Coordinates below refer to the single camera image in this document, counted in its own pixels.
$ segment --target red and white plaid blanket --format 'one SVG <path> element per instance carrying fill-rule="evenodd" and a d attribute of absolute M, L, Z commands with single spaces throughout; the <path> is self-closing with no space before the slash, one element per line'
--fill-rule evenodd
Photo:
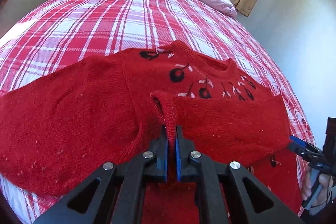
<path fill-rule="evenodd" d="M 239 22 L 197 0 L 49 0 L 0 39 L 0 95 L 89 55 L 154 49 L 176 39 L 213 58 L 234 59 L 281 93 L 293 135 L 315 143 L 292 88 L 263 47 Z M 304 168 L 297 158 L 300 186 Z M 19 189 L 1 174 L 0 190 L 23 223 L 58 200 Z"/>

